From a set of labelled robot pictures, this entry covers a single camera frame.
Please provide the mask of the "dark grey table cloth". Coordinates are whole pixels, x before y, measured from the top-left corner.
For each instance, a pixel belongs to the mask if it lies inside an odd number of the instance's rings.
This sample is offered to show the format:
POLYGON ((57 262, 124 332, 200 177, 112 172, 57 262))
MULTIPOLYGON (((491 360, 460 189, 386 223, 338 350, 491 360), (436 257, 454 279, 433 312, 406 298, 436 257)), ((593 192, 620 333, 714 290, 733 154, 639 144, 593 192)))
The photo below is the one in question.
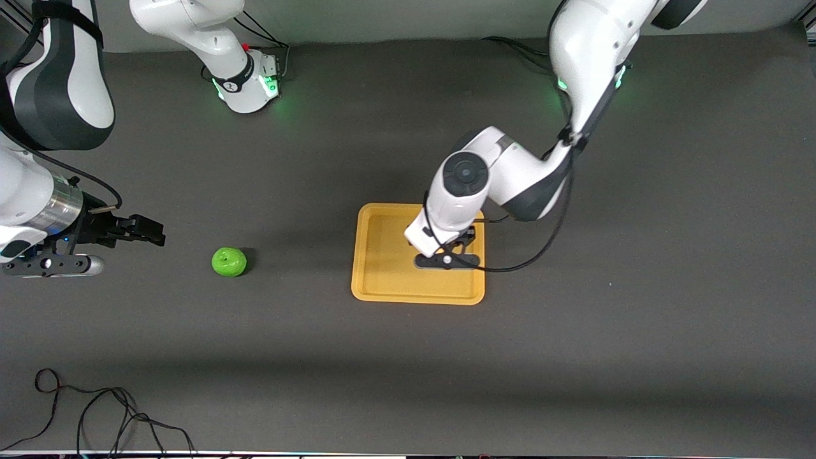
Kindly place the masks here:
POLYGON ((641 38, 553 247, 475 306, 357 300, 356 218, 419 203, 472 129, 553 145, 557 91, 507 47, 303 46, 250 116, 189 52, 105 55, 113 134, 61 159, 166 246, 0 275, 0 447, 47 423, 53 368, 209 450, 816 457, 810 53, 795 24, 641 38))

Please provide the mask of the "green apple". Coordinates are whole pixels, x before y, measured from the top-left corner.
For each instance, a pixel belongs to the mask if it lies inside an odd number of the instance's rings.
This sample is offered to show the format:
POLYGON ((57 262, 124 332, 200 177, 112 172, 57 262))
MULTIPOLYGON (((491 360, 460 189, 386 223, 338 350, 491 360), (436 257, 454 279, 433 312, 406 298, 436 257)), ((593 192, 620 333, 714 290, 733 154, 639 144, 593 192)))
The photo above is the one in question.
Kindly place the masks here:
POLYGON ((212 255, 212 268, 215 273, 227 278, 236 278, 247 269, 248 259, 241 249, 221 247, 212 255))

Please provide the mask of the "yellow plastic tray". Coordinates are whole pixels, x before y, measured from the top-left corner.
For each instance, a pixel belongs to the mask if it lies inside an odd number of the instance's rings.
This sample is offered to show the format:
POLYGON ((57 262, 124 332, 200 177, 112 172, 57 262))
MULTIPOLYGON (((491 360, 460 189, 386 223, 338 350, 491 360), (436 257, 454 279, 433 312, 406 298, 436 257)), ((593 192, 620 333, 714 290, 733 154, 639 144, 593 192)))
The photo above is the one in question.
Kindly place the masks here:
POLYGON ((358 212, 351 291, 359 300, 407 304, 477 305, 486 274, 477 270, 418 268, 405 229, 419 203, 368 203, 358 212))

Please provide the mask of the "black metal frame rail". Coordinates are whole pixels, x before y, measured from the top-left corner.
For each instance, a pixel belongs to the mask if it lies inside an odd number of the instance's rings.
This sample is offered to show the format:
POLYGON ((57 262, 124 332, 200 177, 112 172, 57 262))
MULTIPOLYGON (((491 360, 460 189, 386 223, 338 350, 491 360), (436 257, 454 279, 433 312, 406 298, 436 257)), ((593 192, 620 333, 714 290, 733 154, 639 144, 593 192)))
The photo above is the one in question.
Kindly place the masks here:
POLYGON ((22 34, 29 34, 33 24, 30 11, 17 0, 0 0, 0 14, 22 34))

